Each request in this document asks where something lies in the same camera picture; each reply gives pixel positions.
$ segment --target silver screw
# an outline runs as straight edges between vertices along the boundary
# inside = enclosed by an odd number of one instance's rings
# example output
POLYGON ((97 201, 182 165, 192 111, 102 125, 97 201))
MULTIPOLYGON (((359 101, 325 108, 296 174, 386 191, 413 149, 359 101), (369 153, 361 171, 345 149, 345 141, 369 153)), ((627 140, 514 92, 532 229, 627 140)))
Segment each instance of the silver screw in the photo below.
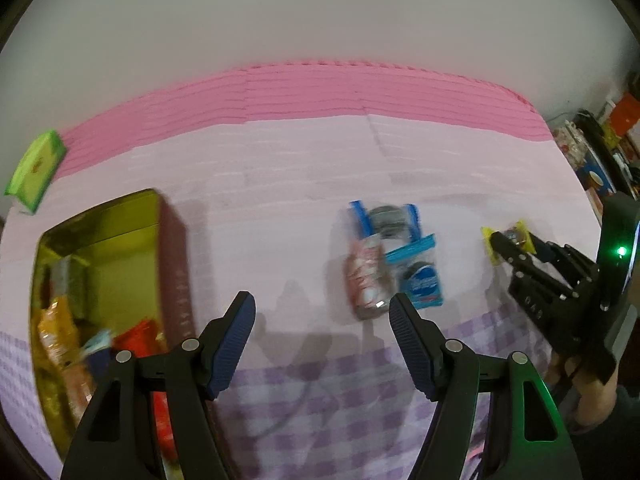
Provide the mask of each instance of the silver screw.
POLYGON ((129 352, 129 350, 120 350, 116 354, 116 361, 119 363, 126 363, 129 359, 131 359, 131 352, 129 352))
POLYGON ((519 365, 525 365, 529 361, 527 355, 523 354, 522 352, 514 352, 513 354, 511 354, 511 359, 516 361, 519 365))
POLYGON ((182 342, 182 349, 187 352, 193 352, 198 346, 200 346, 200 342, 197 339, 185 339, 182 342))
POLYGON ((462 350, 462 343, 457 339, 449 339, 444 343, 444 348, 449 352, 460 352, 462 350))

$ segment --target dark sleeve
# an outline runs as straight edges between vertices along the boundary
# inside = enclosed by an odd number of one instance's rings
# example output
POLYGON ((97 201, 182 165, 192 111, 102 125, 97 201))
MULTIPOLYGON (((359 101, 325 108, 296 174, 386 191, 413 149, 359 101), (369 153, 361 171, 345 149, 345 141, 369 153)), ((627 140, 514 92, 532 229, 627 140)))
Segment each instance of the dark sleeve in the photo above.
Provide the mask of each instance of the dark sleeve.
POLYGON ((584 480, 637 480, 640 463, 640 401, 618 387, 609 418, 591 431, 573 434, 584 480))

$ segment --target blue snack package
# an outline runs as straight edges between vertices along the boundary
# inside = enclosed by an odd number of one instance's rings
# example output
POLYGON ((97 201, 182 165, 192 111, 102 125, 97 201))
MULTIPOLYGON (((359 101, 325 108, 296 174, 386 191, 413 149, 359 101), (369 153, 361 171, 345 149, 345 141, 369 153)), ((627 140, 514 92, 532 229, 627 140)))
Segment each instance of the blue snack package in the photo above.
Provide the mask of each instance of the blue snack package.
POLYGON ((431 234, 385 255, 398 292, 404 292, 416 308, 441 306, 444 302, 436 271, 435 247, 436 239, 431 234))
POLYGON ((403 244, 422 237, 420 215, 415 204, 363 204, 361 200, 349 202, 360 228, 360 238, 379 234, 385 240, 401 240, 403 244))

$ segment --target human hand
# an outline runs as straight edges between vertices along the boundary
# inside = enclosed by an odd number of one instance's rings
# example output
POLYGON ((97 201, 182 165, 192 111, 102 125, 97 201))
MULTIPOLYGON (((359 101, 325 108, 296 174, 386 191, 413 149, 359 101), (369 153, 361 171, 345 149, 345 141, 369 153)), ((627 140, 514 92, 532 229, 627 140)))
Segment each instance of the human hand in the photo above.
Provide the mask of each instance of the human hand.
MULTIPOLYGON (((545 375, 545 382, 554 386, 560 380, 563 371, 570 377, 579 363, 579 358, 571 357, 562 360, 559 355, 554 353, 551 356, 549 370, 545 375)), ((602 384, 594 374, 583 368, 578 370, 572 382, 580 394, 580 401, 574 413, 575 421, 581 426, 595 426, 604 422, 616 405, 618 368, 616 367, 606 384, 602 384)))

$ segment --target open container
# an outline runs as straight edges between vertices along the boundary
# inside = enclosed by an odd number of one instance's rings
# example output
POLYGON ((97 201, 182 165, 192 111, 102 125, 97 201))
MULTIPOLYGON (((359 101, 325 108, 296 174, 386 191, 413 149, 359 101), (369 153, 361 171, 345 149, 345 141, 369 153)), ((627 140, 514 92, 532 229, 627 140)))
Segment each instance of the open container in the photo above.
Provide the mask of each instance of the open container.
POLYGON ((40 341, 38 322, 51 300, 52 264, 65 257, 81 269, 69 286, 81 345, 100 329, 117 336, 145 318, 158 323, 163 348, 196 337, 186 228, 157 191, 111 200, 46 231, 33 269, 30 339, 36 389, 62 459, 75 426, 65 385, 40 341))

